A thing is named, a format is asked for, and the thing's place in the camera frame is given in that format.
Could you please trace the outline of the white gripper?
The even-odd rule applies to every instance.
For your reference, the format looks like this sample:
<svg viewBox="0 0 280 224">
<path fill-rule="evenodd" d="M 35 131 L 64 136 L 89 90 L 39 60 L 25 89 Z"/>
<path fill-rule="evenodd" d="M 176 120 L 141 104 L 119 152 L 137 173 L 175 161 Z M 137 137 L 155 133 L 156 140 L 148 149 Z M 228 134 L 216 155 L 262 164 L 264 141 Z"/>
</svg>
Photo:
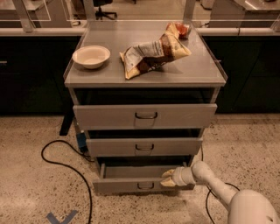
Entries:
<svg viewBox="0 0 280 224">
<path fill-rule="evenodd" d="M 175 185 L 187 186 L 189 184 L 195 184 L 193 173 L 190 167 L 178 167 L 176 169 L 170 169 L 162 174 L 162 178 L 166 178 L 160 182 L 160 184 L 165 187 L 174 187 Z"/>
</svg>

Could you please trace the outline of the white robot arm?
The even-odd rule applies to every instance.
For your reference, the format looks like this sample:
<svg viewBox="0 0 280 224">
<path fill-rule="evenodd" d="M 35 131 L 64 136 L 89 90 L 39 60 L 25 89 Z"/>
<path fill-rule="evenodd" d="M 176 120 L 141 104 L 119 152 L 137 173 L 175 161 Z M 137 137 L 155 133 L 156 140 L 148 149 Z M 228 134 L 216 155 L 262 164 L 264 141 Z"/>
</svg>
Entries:
<svg viewBox="0 0 280 224">
<path fill-rule="evenodd" d="M 162 177 L 161 185 L 166 187 L 209 186 L 227 209 L 227 224 L 280 224 L 276 209 L 266 197 L 249 189 L 235 191 L 217 178 L 203 161 L 197 161 L 191 167 L 170 169 Z"/>
</svg>

